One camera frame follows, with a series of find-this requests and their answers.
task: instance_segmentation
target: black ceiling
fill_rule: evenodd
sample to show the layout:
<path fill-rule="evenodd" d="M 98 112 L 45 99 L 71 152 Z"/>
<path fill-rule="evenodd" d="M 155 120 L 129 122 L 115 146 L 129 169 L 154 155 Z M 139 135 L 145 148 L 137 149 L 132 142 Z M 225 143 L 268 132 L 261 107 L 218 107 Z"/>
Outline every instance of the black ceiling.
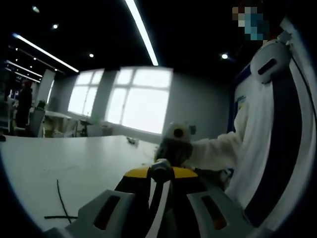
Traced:
<path fill-rule="evenodd" d="M 135 0 L 159 66 L 219 83 L 230 82 L 262 43 L 244 40 L 243 28 L 232 21 L 236 2 Z M 3 60 L 18 59 L 21 66 L 32 66 L 39 74 L 46 68 L 74 73 L 12 37 L 15 32 L 80 71 L 152 65 L 124 0 L 13 0 L 6 4 L 1 13 L 10 20 L 3 19 L 7 36 L 2 39 Z M 40 13 L 32 10 L 33 5 Z M 52 29 L 53 24 L 59 27 Z M 222 53 L 228 53 L 231 60 L 222 60 Z"/>

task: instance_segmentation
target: gray wall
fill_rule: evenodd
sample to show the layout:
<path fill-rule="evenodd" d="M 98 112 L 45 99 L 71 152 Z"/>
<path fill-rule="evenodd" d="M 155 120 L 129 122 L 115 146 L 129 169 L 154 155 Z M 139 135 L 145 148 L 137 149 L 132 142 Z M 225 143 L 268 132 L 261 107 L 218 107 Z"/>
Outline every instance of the gray wall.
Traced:
<path fill-rule="evenodd" d="M 98 87 L 91 115 L 92 121 L 104 120 L 106 106 L 117 72 L 105 72 Z M 52 89 L 52 107 L 50 110 L 69 115 L 75 119 L 85 117 L 67 111 L 76 76 L 55 79 Z M 171 122 L 185 122 L 197 127 L 193 140 L 216 138 L 225 133 L 228 122 L 229 92 L 215 85 L 210 79 L 197 78 L 175 73 L 165 116 L 163 133 Z M 126 135 L 153 143 L 160 142 L 160 136 L 120 125 L 112 124 L 113 134 Z"/>
<path fill-rule="evenodd" d="M 54 78 L 55 72 L 50 71 L 49 69 L 45 70 L 40 83 L 40 87 L 37 92 L 36 105 L 39 103 L 40 100 L 44 100 L 45 102 L 47 101 Z"/>

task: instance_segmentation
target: white sleeve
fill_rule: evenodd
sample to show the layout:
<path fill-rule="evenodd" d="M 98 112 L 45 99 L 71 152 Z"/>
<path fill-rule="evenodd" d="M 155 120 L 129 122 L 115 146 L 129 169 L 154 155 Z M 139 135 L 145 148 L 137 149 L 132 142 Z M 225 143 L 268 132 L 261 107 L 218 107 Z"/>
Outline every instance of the white sleeve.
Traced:
<path fill-rule="evenodd" d="M 222 134 L 217 139 L 203 139 L 193 142 L 192 156 L 184 162 L 184 165 L 213 171 L 234 169 L 243 141 L 247 113 L 248 106 L 244 105 L 234 120 L 236 132 Z"/>

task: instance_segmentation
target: tabletop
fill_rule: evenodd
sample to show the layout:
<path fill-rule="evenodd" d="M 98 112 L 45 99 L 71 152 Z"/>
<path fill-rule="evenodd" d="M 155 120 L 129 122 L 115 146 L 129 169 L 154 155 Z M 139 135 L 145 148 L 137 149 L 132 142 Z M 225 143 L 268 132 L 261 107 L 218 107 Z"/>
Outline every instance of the tabletop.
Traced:
<path fill-rule="evenodd" d="M 34 108 L 32 107 L 30 109 L 30 112 L 32 113 L 34 111 Z M 62 113 L 57 113 L 57 112 L 51 112 L 51 111 L 45 111 L 45 116 L 47 117 L 55 117 L 55 118 L 67 118 L 67 119 L 71 119 L 71 117 L 62 114 Z"/>
<path fill-rule="evenodd" d="M 0 153 L 8 180 L 30 218 L 43 230 L 65 227 L 56 180 L 69 216 L 107 189 L 115 189 L 125 172 L 153 162 L 156 145 L 138 147 L 124 136 L 24 138 L 7 136 Z"/>

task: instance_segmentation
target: black cable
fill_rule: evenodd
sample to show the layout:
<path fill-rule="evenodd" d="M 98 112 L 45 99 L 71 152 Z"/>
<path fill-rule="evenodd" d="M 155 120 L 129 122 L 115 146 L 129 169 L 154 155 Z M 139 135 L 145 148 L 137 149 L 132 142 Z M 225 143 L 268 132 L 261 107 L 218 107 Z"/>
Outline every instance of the black cable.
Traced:
<path fill-rule="evenodd" d="M 65 212 L 65 215 L 66 215 L 66 217 L 68 218 L 69 223 L 71 224 L 71 220 L 70 220 L 70 218 L 69 218 L 70 216 L 69 216 L 68 213 L 66 212 L 66 208 L 65 208 L 65 206 L 64 206 L 63 200 L 62 200 L 61 195 L 60 195 L 59 186 L 58 186 L 58 179 L 57 179 L 57 191 L 58 191 L 58 195 L 59 195 L 59 199 L 60 199 L 61 205 L 63 206 L 63 210 L 64 210 L 64 212 Z"/>
<path fill-rule="evenodd" d="M 77 219 L 78 217 L 68 217 L 68 216 L 45 216 L 45 219 L 58 219 L 58 218 L 67 218 L 67 219 Z"/>

